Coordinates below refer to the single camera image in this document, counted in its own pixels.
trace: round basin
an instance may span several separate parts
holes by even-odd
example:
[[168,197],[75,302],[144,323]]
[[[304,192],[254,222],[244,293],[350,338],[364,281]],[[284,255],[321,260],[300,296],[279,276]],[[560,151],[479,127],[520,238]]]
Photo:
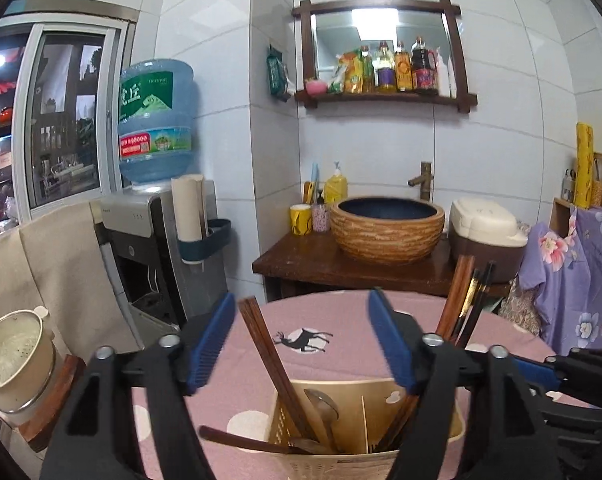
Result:
[[332,206],[330,224],[339,247],[359,260],[409,264],[436,247],[446,214],[423,200],[363,196]]

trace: black deer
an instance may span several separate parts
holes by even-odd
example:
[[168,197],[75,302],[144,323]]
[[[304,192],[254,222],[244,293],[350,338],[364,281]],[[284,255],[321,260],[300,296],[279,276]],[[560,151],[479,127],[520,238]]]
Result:
[[320,350],[321,352],[325,352],[325,350],[323,348],[319,348],[318,346],[310,345],[310,341],[312,339],[321,339],[322,341],[329,343],[329,341],[326,338],[321,337],[324,335],[329,336],[329,337],[334,337],[334,335],[332,335],[329,332],[310,332],[309,330],[302,328],[299,337],[297,337],[294,340],[288,339],[287,337],[285,337],[283,332],[277,332],[277,337],[279,338],[278,341],[274,338],[272,338],[272,340],[274,341],[275,345],[283,344],[283,345],[287,346],[288,348],[293,348],[295,350],[300,350],[302,352],[313,352],[315,350]]

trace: pink tablecloth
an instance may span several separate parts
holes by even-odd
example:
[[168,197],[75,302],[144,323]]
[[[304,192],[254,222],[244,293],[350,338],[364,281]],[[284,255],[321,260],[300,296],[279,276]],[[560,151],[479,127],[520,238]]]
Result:
[[[444,299],[409,292],[388,292],[395,310],[412,314],[425,332],[433,332],[443,310]],[[390,371],[380,351],[366,312],[367,291],[337,291],[310,294],[275,301],[262,307],[270,335],[284,340],[277,345],[287,374],[299,380],[360,380],[388,378]],[[303,329],[321,333],[309,340],[304,351],[299,346]],[[501,344],[511,352],[536,360],[553,355],[539,338],[493,314],[482,314],[470,344],[485,350]],[[208,385],[187,405],[195,427],[206,424],[230,433],[261,438],[273,398],[274,388],[252,343],[248,330],[237,314],[217,367]],[[467,412],[468,393],[459,388],[458,402]],[[146,475],[161,479],[143,390],[133,393],[137,433]],[[204,451],[218,480],[286,480],[278,463],[271,458],[239,449],[203,442]],[[441,478],[452,478],[462,449],[462,441],[447,449]]]

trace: bronze faucet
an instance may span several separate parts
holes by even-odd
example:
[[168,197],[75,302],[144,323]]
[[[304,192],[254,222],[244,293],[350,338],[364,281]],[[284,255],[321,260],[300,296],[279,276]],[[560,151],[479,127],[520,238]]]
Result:
[[432,180],[434,180],[434,175],[432,174],[432,163],[421,161],[421,174],[409,179],[408,186],[421,186],[421,200],[430,202]]

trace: metal bolt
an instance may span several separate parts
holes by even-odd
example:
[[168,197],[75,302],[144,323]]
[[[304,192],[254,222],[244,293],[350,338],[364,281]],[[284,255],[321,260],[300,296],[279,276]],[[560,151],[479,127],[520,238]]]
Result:
[[423,342],[428,346],[441,346],[443,338],[438,334],[426,334],[423,336]]
[[159,346],[163,348],[172,348],[173,346],[177,346],[180,342],[181,338],[179,336],[176,334],[168,334],[159,339]]
[[102,346],[101,348],[97,348],[97,351],[94,353],[94,356],[97,359],[107,359],[112,354],[114,354],[114,350],[111,346]]
[[495,356],[497,359],[504,359],[505,357],[510,355],[510,353],[508,352],[508,349],[505,348],[505,346],[501,346],[501,345],[491,346],[490,353],[493,356]]

